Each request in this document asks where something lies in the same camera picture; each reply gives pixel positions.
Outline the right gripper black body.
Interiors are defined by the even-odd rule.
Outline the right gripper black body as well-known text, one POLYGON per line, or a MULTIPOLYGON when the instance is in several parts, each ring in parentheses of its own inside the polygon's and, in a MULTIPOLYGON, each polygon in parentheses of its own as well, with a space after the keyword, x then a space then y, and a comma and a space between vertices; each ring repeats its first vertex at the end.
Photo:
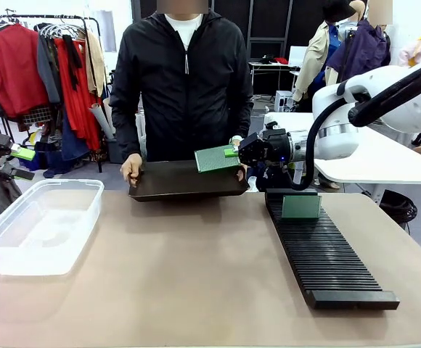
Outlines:
POLYGON ((261 136, 252 133, 239 146, 240 156, 248 162, 249 167, 256 167, 262 162, 276 165, 292 161, 290 135, 284 128, 264 130, 261 136))

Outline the person's right hand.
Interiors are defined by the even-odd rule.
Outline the person's right hand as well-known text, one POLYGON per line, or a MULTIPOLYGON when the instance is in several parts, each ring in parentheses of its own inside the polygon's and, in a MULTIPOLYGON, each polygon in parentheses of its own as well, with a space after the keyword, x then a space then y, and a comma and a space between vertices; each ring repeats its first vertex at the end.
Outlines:
POLYGON ((142 168, 142 156, 140 154, 131 154, 120 167, 120 172, 125 182, 130 186, 136 187, 142 168))

